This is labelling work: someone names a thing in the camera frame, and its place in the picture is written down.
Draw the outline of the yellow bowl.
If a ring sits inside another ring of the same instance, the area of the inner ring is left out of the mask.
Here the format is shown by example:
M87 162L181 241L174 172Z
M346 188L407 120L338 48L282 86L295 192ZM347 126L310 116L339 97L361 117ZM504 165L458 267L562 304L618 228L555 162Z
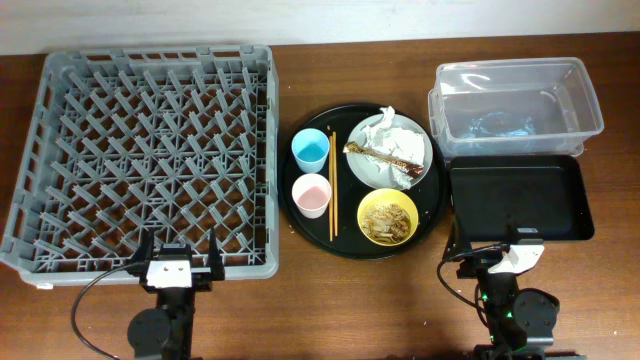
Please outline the yellow bowl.
M411 232L408 238L406 238L404 241L400 242L399 244L395 244L395 245L382 245L379 243L376 243L374 241L372 241L370 238L368 238L364 232L362 231L361 228L361 219L362 216L364 215L364 212L366 211L366 209L374 204L387 204L387 203L395 203L397 205L399 205L400 207L402 207L409 215L410 218L410 222L411 222ZM405 242L409 241L413 235L416 233L417 227L419 225L419 217L418 217L418 210L416 205L414 204L413 200L406 195L405 193L399 191L399 190L395 190L395 189L390 189L390 188L383 188L383 189L378 189L378 190L374 190L372 192L370 192L369 194L367 194L362 201L359 204L358 207L358 211L357 211L357 223L358 226L361 230L361 232L364 234L364 236L369 239L371 242L373 242L376 245L380 245L383 247L395 247L395 246L399 246L401 244L404 244Z

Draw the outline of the blue plastic cup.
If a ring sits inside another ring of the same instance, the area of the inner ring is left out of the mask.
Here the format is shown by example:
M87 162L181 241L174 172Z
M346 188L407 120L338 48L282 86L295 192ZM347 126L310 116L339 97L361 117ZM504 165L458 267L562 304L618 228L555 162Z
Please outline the blue plastic cup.
M318 173L324 167L330 149L329 139L321 130L306 128L295 134L291 151L304 173Z

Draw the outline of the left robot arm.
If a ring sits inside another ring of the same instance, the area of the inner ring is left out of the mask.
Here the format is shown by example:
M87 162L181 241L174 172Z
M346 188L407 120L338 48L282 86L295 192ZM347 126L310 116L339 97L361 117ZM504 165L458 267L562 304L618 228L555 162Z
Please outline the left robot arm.
M127 330L136 359L189 359L191 357L195 295L212 290L225 279L225 268L214 237L202 271L194 269L191 247L165 244L154 250L154 233L145 230L130 258L128 273L156 296L153 308L139 312Z

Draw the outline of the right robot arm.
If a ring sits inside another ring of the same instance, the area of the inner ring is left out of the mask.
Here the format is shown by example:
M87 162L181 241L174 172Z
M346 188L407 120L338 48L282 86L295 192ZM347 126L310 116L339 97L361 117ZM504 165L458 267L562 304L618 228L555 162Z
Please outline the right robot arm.
M540 239L521 239L472 248L455 240L447 260L457 262L458 278L477 281L470 304L489 331L490 343L477 345L471 359L584 360L575 352L550 352L559 300L539 289L521 288L519 275L533 269L544 251Z

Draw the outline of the brown coffee sachet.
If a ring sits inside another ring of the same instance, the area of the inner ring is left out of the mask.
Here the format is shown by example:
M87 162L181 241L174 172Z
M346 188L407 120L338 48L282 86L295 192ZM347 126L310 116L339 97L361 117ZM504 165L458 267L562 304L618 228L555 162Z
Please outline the brown coffee sachet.
M394 157L394 156L391 156L391 155L383 154L383 153L381 153L379 151L376 151L374 149L371 149L371 148L362 147L362 146L358 145L356 142L348 142L348 143L346 143L344 145L344 147L343 147L343 152L344 153L360 154L360 155L364 155L364 156L369 156L369 157L375 158L375 159L380 160L382 162L388 163L389 165L396 166L403 173L405 173L406 175L409 175L410 177L412 177L414 179L417 179L424 172L424 166L423 165L414 164L414 163L408 162L406 160L402 160L400 158L397 158L397 157Z

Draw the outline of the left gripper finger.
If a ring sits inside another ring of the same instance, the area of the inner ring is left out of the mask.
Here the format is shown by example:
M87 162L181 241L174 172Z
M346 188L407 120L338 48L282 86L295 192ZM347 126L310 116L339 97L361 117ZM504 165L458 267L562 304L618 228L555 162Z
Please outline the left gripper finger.
M139 246L134 254L130 258L131 263L144 263L150 261L153 256L154 249L154 232L150 230L143 230Z
M207 257L207 266L211 270L223 270L224 269L224 260L220 253L220 248L218 246L215 230L211 229L209 231L209 252Z

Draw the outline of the pink plastic cup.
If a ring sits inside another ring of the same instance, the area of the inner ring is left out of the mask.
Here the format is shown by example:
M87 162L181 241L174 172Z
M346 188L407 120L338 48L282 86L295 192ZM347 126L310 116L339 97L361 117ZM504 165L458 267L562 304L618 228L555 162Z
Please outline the pink plastic cup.
M291 195L304 217L316 219L326 211L332 197L332 188L324 176L309 173L300 176L293 183Z

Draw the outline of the food scraps and rice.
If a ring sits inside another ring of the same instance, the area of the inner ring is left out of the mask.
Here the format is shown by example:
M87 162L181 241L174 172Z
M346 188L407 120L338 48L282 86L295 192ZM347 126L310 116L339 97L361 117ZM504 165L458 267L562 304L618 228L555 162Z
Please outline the food scraps and rice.
M369 206L361 219L364 234L382 245L395 245L409 237L411 222L408 213L395 203Z

